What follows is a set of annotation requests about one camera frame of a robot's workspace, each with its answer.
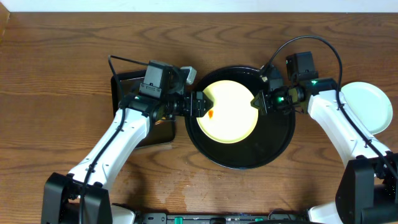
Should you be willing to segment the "yellow plate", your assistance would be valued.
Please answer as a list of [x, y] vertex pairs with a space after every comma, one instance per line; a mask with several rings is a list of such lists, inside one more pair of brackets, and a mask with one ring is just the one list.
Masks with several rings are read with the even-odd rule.
[[207, 137], [219, 143], [232, 144], [253, 132], [259, 112], [251, 106], [254, 96], [247, 87], [235, 81], [222, 80], [208, 85], [203, 92], [213, 102], [212, 108], [197, 118]]

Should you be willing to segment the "light green plate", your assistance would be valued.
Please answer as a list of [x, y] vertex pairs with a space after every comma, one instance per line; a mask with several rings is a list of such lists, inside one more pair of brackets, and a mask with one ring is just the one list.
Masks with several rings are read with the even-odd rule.
[[377, 86], [366, 82], [352, 82], [343, 86], [341, 92], [371, 134], [379, 134], [390, 125], [393, 118], [392, 104]]

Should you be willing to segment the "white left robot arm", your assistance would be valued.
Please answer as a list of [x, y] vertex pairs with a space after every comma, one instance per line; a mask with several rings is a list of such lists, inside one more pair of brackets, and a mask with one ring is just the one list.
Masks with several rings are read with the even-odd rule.
[[68, 174], [54, 172], [44, 185], [41, 222], [134, 223], [136, 214], [113, 205], [109, 192], [131, 152], [156, 122], [183, 116], [201, 118], [213, 106], [201, 91], [187, 93], [197, 74], [151, 60], [137, 91], [121, 95], [114, 120], [88, 155]]

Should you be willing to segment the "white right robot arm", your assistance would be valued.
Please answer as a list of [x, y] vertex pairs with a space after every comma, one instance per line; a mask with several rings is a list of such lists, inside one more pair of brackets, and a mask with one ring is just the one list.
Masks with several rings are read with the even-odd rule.
[[397, 154], [367, 130], [334, 79], [318, 77], [310, 52], [293, 54], [286, 64], [291, 86], [270, 62], [259, 69], [265, 87], [252, 107], [261, 114], [289, 114], [301, 108], [321, 126], [345, 166], [334, 201], [310, 208], [309, 221], [396, 222]]

